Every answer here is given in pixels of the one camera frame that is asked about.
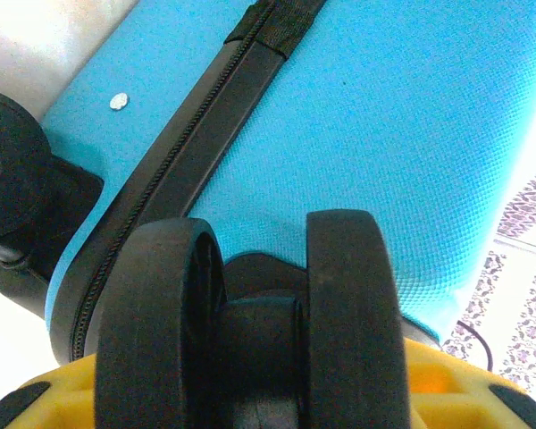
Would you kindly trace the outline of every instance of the black webbing strap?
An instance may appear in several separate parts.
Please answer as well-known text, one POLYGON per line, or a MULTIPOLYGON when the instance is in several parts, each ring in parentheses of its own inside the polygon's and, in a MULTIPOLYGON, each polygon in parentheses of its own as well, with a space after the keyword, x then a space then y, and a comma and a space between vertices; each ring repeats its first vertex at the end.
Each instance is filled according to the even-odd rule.
POLYGON ((225 43, 242 40, 256 25, 263 12, 272 12, 255 37, 257 42, 288 59, 312 26, 325 0, 259 0, 248 7, 244 17, 226 38, 225 43))

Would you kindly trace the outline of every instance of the tiled floor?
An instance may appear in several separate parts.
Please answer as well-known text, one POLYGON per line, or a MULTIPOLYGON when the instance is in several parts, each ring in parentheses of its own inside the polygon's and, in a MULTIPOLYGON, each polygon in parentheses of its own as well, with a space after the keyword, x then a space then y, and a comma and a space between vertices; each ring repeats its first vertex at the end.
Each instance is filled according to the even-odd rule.
MULTIPOLYGON (((461 320, 489 343, 493 371, 536 399, 536 177, 507 205, 461 320)), ((460 326, 444 350, 487 366, 481 343, 460 326)))

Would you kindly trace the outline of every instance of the yellow plastic object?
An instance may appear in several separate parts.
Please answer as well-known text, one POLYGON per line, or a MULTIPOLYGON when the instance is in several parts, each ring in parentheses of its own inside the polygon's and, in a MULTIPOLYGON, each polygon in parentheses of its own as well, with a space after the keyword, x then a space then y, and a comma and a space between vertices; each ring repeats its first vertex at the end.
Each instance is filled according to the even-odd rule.
MULTIPOLYGON (((423 344, 406 340, 405 346, 413 429, 529 427, 488 389, 502 384, 523 392, 515 384, 423 344)), ((52 386, 7 429, 93 428, 94 372, 90 356, 24 384, 52 386)))
POLYGON ((406 340, 406 365, 413 429, 528 428, 489 390, 516 384, 466 362, 406 340))
POLYGON ((7 429, 92 429, 95 367, 95 355, 84 357, 21 386, 51 383, 7 429))

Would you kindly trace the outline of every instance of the black wheel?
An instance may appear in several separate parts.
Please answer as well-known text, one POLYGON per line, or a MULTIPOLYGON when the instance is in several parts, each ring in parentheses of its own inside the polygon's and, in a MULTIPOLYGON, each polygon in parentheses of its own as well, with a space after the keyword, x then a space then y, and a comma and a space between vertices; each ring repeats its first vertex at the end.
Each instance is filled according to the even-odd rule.
POLYGON ((307 217, 311 427, 410 427, 398 298, 366 212, 307 217))
POLYGON ((135 230, 105 286, 96 427, 204 427, 213 319, 226 301, 208 223, 135 230))
POLYGON ((0 238, 35 221, 44 209, 50 160, 38 122, 0 94, 0 238))

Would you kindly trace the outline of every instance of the zipper track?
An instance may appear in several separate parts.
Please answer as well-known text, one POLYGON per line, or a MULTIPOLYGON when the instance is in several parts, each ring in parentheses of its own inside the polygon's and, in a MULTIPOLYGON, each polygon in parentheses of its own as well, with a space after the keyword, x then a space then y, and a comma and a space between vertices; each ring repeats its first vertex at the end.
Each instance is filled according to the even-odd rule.
POLYGON ((155 192, 159 183, 166 175, 167 170, 169 170, 176 156, 187 143, 188 139, 197 127, 198 123, 201 121, 213 101, 219 95, 227 79, 231 76, 236 67, 239 65, 240 60, 254 42, 256 35, 264 26, 275 7, 276 3, 271 2, 269 6, 266 7, 266 9, 260 15, 258 21, 256 21, 255 25, 252 27, 252 29, 250 29, 246 37, 242 40, 242 42, 240 42, 238 50, 232 55, 229 62, 222 69, 220 76, 214 83, 212 89, 206 95, 205 100, 198 107, 197 111, 185 127, 185 130, 182 132, 175 145, 171 148, 171 150, 167 154, 167 157, 165 157, 164 160, 161 162, 161 165, 155 172, 155 175, 153 176, 151 181, 145 187, 145 190, 141 195, 140 199, 138 200, 137 204, 131 210, 127 221, 125 221, 123 226, 120 228, 119 233, 113 241, 112 246, 109 248, 103 263, 99 266, 99 268, 97 268, 96 276, 89 284, 88 293, 82 301, 80 315, 78 316, 77 323, 75 324, 73 335, 71 338, 72 361, 77 360, 79 358, 83 358, 85 352, 85 339, 87 329, 91 321, 91 317, 93 315, 93 310, 95 308, 97 300, 99 299, 103 287, 105 286, 105 282, 107 280, 110 268, 113 266, 114 259, 116 258, 118 252, 123 246, 125 240, 129 237, 131 229, 134 227, 137 219, 147 205, 147 201, 155 192))

